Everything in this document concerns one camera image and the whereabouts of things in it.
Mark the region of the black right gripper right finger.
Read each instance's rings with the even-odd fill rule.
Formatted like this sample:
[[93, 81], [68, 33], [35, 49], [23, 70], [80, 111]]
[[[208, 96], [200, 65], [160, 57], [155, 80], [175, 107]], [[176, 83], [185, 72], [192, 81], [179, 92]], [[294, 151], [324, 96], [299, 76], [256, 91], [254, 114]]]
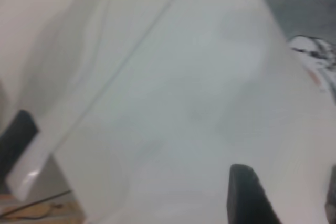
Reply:
[[328, 223], [329, 224], [335, 224], [335, 219], [336, 219], [335, 202], [327, 200], [324, 208], [325, 208]]

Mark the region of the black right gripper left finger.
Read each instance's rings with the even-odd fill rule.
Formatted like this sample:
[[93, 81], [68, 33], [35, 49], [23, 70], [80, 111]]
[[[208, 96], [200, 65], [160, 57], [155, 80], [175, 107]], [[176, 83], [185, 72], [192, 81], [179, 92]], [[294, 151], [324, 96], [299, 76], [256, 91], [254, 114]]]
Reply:
[[280, 223], [257, 174], [248, 165], [230, 166], [227, 218], [230, 224]]

